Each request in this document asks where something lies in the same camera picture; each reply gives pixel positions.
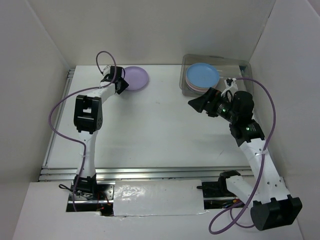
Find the purple plate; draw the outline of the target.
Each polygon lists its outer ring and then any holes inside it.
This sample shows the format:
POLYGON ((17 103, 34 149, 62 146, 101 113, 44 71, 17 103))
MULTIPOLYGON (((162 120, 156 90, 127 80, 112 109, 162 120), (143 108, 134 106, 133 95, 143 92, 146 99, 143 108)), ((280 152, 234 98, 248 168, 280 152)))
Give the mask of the purple plate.
POLYGON ((124 80, 128 83, 126 91, 133 92, 143 89, 149 82, 148 73, 141 67, 128 66, 124 68, 124 80))
POLYGON ((197 87, 189 82, 187 82, 186 85, 190 90, 195 91, 195 92, 199 92, 199 93, 205 93, 208 90, 208 88, 197 87))

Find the purple plate front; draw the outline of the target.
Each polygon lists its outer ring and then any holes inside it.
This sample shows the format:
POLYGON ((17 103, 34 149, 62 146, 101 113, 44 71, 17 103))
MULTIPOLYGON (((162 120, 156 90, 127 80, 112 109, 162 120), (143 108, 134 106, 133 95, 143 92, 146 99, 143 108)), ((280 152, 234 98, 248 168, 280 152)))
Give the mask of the purple plate front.
POLYGON ((190 90, 195 91, 195 92, 199 92, 199 93, 205 93, 208 90, 208 88, 197 87, 189 82, 187 82, 186 85, 190 90))

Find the blue plate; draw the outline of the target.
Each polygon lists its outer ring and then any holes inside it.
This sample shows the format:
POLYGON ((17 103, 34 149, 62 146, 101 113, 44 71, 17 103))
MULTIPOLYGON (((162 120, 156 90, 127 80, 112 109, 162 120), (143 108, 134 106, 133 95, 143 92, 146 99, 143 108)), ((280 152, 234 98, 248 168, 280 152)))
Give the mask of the blue plate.
POLYGON ((186 70, 186 82, 193 87, 207 89, 214 87, 220 80, 218 70, 207 63, 192 64, 186 70))

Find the orange plate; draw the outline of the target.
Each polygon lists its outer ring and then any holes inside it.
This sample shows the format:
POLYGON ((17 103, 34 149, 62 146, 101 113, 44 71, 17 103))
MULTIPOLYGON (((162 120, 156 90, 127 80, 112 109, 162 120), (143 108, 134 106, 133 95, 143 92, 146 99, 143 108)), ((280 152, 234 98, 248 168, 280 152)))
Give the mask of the orange plate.
POLYGON ((190 89, 192 89, 192 90, 194 90, 194 91, 204 91, 204 90, 208 90, 209 88, 208 87, 199 87, 199 86, 195 86, 194 84, 192 84, 190 81, 186 81, 186 84, 187 84, 187 86, 190 88, 190 89))

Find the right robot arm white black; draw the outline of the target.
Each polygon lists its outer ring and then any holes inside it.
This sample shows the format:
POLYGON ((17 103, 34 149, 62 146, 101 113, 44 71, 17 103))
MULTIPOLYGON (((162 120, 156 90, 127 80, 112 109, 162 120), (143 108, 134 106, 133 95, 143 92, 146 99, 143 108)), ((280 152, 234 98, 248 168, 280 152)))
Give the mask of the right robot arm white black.
POLYGON ((236 195, 249 209, 253 226, 269 230, 294 223, 303 204, 299 197, 292 197, 280 177, 260 125, 253 118, 254 100, 247 91, 237 91, 232 99, 225 92, 210 88, 205 94, 189 100, 188 105, 209 117, 221 117, 229 122, 230 133, 247 158, 255 177, 250 186, 237 171, 221 173, 217 184, 223 196, 236 195))

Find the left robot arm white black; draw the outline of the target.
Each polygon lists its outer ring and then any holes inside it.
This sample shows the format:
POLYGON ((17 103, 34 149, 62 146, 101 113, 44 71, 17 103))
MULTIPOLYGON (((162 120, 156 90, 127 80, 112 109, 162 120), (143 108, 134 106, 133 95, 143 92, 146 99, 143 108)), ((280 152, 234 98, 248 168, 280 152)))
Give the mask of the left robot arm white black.
POLYGON ((102 75, 103 79, 97 89, 75 98, 73 123, 85 149, 80 154, 72 190, 88 200, 94 199, 99 193, 95 146, 98 131, 103 125, 103 103, 111 96, 121 94, 129 86, 124 79, 126 72, 123 67, 114 65, 106 67, 102 75))

